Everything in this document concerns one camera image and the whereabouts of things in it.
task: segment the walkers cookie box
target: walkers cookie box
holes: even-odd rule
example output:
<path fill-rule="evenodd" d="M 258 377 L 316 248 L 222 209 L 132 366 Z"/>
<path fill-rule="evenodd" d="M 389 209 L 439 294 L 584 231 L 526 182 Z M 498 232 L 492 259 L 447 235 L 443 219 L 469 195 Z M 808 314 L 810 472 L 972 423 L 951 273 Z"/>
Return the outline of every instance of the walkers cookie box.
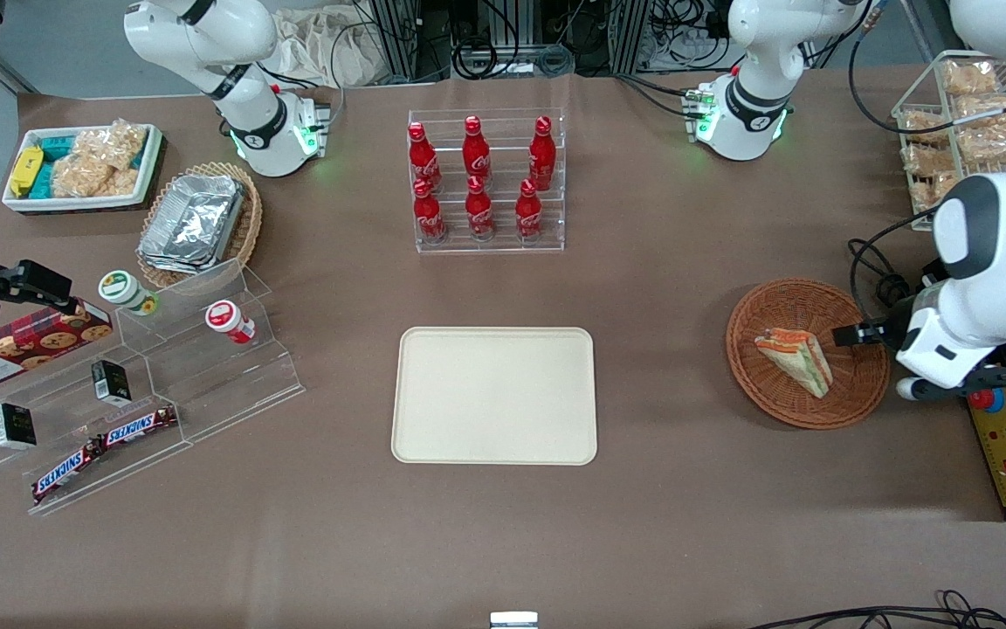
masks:
<path fill-rule="evenodd" d="M 76 302 L 75 314 L 43 308 L 0 327 L 0 381 L 112 333 L 107 312 Z"/>

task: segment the white cloth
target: white cloth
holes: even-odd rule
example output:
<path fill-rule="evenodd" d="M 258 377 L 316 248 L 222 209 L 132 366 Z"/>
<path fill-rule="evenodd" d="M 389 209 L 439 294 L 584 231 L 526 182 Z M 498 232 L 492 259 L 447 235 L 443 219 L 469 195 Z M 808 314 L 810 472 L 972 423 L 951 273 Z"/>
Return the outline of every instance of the white cloth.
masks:
<path fill-rule="evenodd" d="M 355 25 L 336 41 L 336 36 L 348 25 L 368 21 L 370 16 L 374 16 L 374 11 L 368 3 L 359 3 L 359 8 L 330 4 L 316 9 L 279 9 L 275 13 L 279 49 L 275 53 L 276 67 L 271 69 L 277 74 L 336 88 L 339 85 L 358 88 L 383 78 L 390 74 L 390 68 L 383 58 L 375 24 Z"/>

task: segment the coca-cola bottle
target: coca-cola bottle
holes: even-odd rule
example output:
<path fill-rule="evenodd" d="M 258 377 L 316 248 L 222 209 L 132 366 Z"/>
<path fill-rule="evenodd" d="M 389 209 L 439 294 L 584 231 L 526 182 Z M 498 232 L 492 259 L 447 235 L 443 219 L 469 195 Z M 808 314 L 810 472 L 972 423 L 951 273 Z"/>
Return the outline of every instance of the coca-cola bottle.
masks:
<path fill-rule="evenodd" d="M 433 190 L 441 191 L 441 168 L 437 166 L 437 151 L 427 139 L 427 128 L 422 123 L 410 123 L 410 166 L 414 179 L 427 179 Z"/>
<path fill-rule="evenodd" d="M 418 220 L 422 240 L 431 246 L 445 242 L 448 232 L 441 217 L 441 204 L 433 195 L 433 186 L 422 178 L 413 183 L 413 217 Z"/>
<path fill-rule="evenodd" d="M 464 170 L 470 176 L 479 176 L 484 180 L 484 189 L 492 189 L 492 152 L 487 146 L 487 140 L 480 133 L 480 119 L 469 116 L 464 119 L 464 146 L 460 148 L 464 154 Z"/>
<path fill-rule="evenodd" d="M 542 235 L 542 201 L 538 199 L 538 192 L 530 179 L 522 180 L 519 199 L 514 203 L 514 214 L 522 244 L 538 241 Z"/>
<path fill-rule="evenodd" d="M 530 143 L 530 179 L 538 190 L 550 189 L 553 164 L 558 159 L 558 148 L 550 138 L 552 123 L 549 116 L 538 116 L 534 121 L 534 140 Z"/>
<path fill-rule="evenodd" d="M 468 177 L 468 196 L 464 199 L 464 209 L 468 212 L 468 227 L 472 229 L 472 240 L 480 243 L 492 240 L 495 235 L 492 199 L 484 194 L 484 180 L 479 176 Z"/>

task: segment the round wicker basket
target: round wicker basket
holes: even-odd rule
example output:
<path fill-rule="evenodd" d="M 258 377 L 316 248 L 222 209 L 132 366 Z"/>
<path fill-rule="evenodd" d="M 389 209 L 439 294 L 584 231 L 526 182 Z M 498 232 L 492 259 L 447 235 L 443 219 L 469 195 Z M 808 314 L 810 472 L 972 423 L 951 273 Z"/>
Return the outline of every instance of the round wicker basket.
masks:
<path fill-rule="evenodd" d="M 234 164 L 215 161 L 193 166 L 182 172 L 181 175 L 227 175 L 231 176 L 237 182 L 242 182 L 244 191 L 242 206 L 240 206 L 241 213 L 239 214 L 239 219 L 235 220 L 235 227 L 231 230 L 231 239 L 228 241 L 227 254 L 223 255 L 221 262 L 223 260 L 238 258 L 239 262 L 246 264 L 250 260 L 250 256 L 255 253 L 255 243 L 259 240 L 259 229 L 263 226 L 263 201 L 260 199 L 259 190 L 256 189 L 250 175 L 247 175 L 246 171 L 236 167 Z M 150 212 L 147 214 L 147 219 L 145 219 L 145 223 L 142 225 L 143 234 L 150 228 L 150 223 L 155 218 L 157 212 L 157 206 L 161 204 L 162 197 L 165 196 L 165 192 L 169 191 L 169 187 L 172 186 L 175 180 L 176 176 L 170 179 L 169 183 L 165 183 L 165 187 L 157 194 L 155 202 L 151 204 Z M 173 286 L 173 284 L 191 275 L 150 267 L 142 259 L 142 256 L 139 256 L 139 268 L 142 268 L 142 275 L 145 276 L 145 279 L 150 280 L 150 283 L 159 289 Z"/>
<path fill-rule="evenodd" d="M 822 282 L 791 278 L 760 284 L 731 311 L 724 343 L 731 373 L 760 409 L 796 427 L 830 430 L 860 422 L 879 406 L 890 380 L 882 345 L 838 347 L 833 328 L 861 319 L 844 291 Z M 754 345 L 768 328 L 817 334 L 833 370 L 833 386 L 819 400 L 775 366 Z"/>

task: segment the clear acrylic display stand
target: clear acrylic display stand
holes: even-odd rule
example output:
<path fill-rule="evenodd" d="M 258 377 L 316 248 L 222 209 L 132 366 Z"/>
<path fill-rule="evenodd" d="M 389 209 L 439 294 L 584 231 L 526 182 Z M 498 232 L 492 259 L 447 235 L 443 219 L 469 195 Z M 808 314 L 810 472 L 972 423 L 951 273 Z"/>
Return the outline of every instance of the clear acrylic display stand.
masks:
<path fill-rule="evenodd" d="M 468 227 L 464 199 L 468 194 L 468 176 L 460 147 L 464 144 L 464 119 L 479 116 L 484 138 L 492 151 L 492 199 L 495 238 L 486 243 L 473 240 Z M 556 163 L 550 189 L 538 192 L 542 201 L 542 235 L 535 243 L 519 242 L 515 229 L 514 204 L 519 199 L 519 185 L 530 175 L 530 142 L 534 139 L 534 120 L 549 116 L 553 121 L 551 137 L 556 144 Z M 520 252 L 562 251 L 566 248 L 566 113 L 561 108 L 437 110 L 411 111 L 410 123 L 423 123 L 427 138 L 437 150 L 442 174 L 442 189 L 435 192 L 448 229 L 444 243 L 432 246 L 422 239 L 416 221 L 413 235 L 418 254 L 520 254 Z M 410 183 L 413 169 L 408 167 Z M 413 192 L 410 219 L 413 219 Z"/>
<path fill-rule="evenodd" d="M 0 383 L 0 403 L 28 409 L 36 430 L 35 447 L 0 447 L 0 471 L 20 477 L 19 504 L 31 504 L 31 483 L 89 438 L 168 404 L 178 414 L 176 426 L 101 455 L 29 513 L 52 513 L 302 394 L 293 358 L 275 338 L 264 306 L 270 295 L 259 276 L 231 260 L 157 292 L 159 308 L 149 317 L 116 310 L 119 334 Z M 233 301 L 255 322 L 252 341 L 238 345 L 204 325 L 204 310 L 220 299 Z M 100 359 L 127 369 L 132 404 L 116 409 L 96 398 L 92 363 Z"/>

